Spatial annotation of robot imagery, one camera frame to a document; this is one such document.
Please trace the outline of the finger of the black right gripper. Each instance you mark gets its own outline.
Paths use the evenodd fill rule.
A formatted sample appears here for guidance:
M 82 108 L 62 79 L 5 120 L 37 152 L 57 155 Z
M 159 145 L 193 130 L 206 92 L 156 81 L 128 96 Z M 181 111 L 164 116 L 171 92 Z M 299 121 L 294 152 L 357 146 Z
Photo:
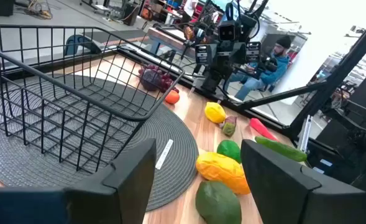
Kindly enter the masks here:
M 195 59 L 198 65 L 211 65 L 216 61 L 217 44 L 199 44 L 195 47 Z
M 246 62 L 259 62 L 261 48 L 261 42 L 249 42 L 246 46 Z

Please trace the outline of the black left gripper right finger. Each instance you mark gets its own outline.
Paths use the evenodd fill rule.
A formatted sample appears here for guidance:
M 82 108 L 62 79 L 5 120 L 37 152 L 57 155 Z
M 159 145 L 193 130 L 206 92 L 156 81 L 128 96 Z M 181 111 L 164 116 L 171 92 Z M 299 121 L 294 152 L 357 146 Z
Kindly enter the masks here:
M 245 178 L 264 223 L 366 223 L 366 191 L 261 144 L 241 144 Z

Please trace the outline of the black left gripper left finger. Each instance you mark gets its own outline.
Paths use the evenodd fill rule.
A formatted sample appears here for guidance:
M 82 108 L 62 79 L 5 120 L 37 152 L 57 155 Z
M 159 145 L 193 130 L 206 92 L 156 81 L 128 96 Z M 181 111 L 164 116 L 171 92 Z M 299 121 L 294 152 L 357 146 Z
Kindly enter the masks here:
M 68 223 L 142 223 L 155 176 L 156 140 L 146 139 L 66 189 Z

